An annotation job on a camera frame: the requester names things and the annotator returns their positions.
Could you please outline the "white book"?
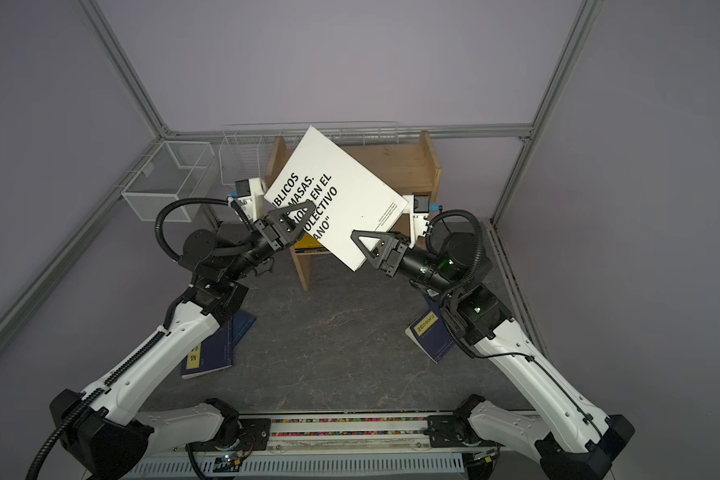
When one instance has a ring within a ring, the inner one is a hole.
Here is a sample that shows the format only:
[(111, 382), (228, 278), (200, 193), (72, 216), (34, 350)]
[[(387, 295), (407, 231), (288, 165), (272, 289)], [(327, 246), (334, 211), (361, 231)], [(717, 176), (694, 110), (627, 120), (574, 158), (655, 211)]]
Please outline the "white book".
[(315, 127), (306, 131), (264, 198), (275, 208), (312, 200), (316, 210), (306, 233), (353, 271), (366, 259), (352, 231), (387, 232), (406, 206), (403, 196)]

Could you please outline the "blue book with yellow label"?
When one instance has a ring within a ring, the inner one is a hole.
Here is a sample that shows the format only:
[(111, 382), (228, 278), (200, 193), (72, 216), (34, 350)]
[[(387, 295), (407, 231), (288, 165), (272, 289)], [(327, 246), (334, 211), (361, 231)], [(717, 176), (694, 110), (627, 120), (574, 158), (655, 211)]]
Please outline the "blue book with yellow label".
[(181, 378), (190, 379), (231, 367), (232, 340), (232, 322), (227, 322), (188, 353), (181, 364)]
[(430, 308), (417, 317), (406, 327), (404, 333), (435, 364), (454, 346), (454, 340), (437, 307)]

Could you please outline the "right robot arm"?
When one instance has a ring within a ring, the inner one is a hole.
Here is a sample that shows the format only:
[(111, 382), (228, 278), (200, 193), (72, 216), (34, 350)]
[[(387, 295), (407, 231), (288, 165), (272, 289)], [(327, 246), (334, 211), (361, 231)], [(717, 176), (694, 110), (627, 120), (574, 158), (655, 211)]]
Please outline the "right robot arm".
[(533, 407), (533, 418), (513, 414), (480, 395), (455, 411), (472, 441), (494, 441), (537, 462), (549, 479), (612, 479), (614, 461), (635, 433), (622, 415), (587, 400), (546, 359), (508, 307), (485, 285), (492, 268), (485, 226), (465, 210), (436, 215), (468, 222), (468, 232), (446, 235), (440, 247), (418, 246), (393, 232), (355, 230), (353, 243), (374, 269), (402, 275), (435, 292), (446, 331), (470, 358), (492, 362)]

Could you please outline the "blue book under left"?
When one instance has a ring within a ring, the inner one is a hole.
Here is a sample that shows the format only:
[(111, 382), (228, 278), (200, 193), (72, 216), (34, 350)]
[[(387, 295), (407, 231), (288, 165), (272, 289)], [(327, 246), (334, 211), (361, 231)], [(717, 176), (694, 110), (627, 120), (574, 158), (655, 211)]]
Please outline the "blue book under left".
[(231, 320), (230, 345), (234, 349), (255, 323), (257, 317), (247, 311), (239, 310)]

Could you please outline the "white mesh basket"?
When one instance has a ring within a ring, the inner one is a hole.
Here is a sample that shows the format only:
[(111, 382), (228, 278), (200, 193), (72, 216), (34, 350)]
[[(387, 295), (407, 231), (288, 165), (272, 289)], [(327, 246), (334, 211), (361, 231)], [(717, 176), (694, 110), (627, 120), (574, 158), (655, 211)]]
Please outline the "white mesh basket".
[(170, 203), (206, 197), (218, 179), (213, 146), (201, 141), (163, 141), (125, 184), (122, 197), (137, 217), (154, 222)]

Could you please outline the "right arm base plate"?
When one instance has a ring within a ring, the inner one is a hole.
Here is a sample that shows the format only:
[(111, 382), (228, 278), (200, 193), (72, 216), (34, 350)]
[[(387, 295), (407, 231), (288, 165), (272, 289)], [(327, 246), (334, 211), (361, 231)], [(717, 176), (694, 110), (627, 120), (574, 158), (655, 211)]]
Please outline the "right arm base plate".
[(502, 447), (502, 444), (478, 437), (468, 423), (452, 414), (430, 415), (424, 434), (434, 448)]

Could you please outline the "aluminium front rail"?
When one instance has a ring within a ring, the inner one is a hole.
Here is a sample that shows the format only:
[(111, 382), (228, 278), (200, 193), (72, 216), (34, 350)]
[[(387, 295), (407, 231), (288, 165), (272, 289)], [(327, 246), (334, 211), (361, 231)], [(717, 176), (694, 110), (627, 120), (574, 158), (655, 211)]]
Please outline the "aluminium front rail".
[[(593, 409), (577, 406), (563, 415), (584, 443), (582, 451), (566, 449), (563, 432), (550, 420), (531, 418), (498, 408), (479, 395), (466, 399), (452, 415), (465, 420), (479, 438), (492, 440), (540, 463), (550, 479), (601, 479), (634, 433), (620, 415), (596, 416)], [(396, 437), (427, 437), (428, 416), (415, 414), (364, 414), (359, 417), (271, 417), (267, 448), (280, 437), (309, 443), (332, 438), (357, 437), (388, 441)], [(170, 447), (211, 440), (227, 427), (235, 437), (239, 412), (218, 399), (189, 409), (142, 412), (124, 425), (107, 418), (104, 410), (87, 409), (70, 429), (65, 442), (97, 479), (120, 479), (142, 459)]]

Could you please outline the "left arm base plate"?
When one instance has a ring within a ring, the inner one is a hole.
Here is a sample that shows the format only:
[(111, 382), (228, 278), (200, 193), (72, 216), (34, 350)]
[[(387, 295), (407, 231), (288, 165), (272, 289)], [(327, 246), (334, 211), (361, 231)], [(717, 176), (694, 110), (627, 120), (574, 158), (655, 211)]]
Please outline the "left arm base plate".
[(195, 452), (242, 452), (251, 453), (264, 451), (267, 448), (272, 421), (265, 417), (241, 418), (235, 428), (235, 437), (225, 436), (227, 427), (217, 433), (211, 440), (192, 443)]

